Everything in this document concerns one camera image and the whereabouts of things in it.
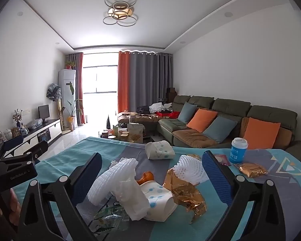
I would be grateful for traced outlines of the person's left hand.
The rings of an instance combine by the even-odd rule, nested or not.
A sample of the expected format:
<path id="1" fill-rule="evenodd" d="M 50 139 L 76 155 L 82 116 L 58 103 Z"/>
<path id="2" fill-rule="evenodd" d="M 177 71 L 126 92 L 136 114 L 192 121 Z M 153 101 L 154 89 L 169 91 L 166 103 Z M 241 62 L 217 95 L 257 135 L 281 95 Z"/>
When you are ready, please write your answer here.
<path id="1" fill-rule="evenodd" d="M 15 226 L 19 225 L 19 218 L 21 212 L 21 205 L 18 202 L 17 195 L 14 190 L 10 189 L 10 198 L 9 198 L 9 206 L 10 206 L 10 215 L 9 220 Z"/>

